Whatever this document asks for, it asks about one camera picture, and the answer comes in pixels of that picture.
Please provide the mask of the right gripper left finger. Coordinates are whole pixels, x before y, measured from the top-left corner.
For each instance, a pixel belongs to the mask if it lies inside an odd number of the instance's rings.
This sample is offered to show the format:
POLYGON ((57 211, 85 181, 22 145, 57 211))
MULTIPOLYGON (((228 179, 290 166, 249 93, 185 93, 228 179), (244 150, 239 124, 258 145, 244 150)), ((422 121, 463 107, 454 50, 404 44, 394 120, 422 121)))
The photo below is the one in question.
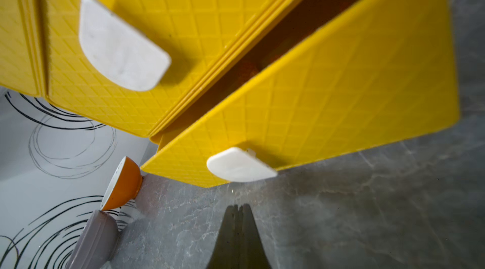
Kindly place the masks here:
POLYGON ((226 208, 207 268, 239 268, 239 207, 226 208))

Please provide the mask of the yellow drawer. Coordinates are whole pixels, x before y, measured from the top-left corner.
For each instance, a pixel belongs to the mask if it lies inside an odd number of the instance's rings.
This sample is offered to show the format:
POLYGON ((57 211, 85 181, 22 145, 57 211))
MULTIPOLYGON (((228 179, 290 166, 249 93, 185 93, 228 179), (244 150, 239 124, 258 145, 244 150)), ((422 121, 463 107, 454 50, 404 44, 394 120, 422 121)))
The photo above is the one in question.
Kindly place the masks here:
POLYGON ((111 83, 79 43, 81 0, 40 0, 49 103, 141 137, 166 127, 301 0, 98 0, 165 50, 160 83, 111 83))
POLYGON ((142 166, 202 188, 207 162, 247 151, 280 171, 441 131, 460 119, 448 0, 358 0, 196 121, 142 166))

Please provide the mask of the yellow bottom drawer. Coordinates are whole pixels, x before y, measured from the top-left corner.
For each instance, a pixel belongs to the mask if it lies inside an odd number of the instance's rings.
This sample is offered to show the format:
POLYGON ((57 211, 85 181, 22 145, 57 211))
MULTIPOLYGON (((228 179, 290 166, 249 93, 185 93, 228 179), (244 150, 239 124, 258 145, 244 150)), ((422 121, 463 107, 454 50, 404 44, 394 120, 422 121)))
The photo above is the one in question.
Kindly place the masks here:
POLYGON ((460 119, 448 0, 358 0, 196 121, 142 166, 202 188, 207 162, 247 151, 280 171, 441 131, 460 119))

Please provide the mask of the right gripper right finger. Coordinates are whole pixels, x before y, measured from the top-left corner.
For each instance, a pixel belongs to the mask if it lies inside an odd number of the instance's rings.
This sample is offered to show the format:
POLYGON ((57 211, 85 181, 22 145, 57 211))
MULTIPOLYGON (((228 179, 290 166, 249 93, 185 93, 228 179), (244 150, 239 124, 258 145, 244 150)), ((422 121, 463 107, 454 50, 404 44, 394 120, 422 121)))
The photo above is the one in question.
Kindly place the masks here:
POLYGON ((240 268, 271 268, 249 204, 241 207, 240 268))

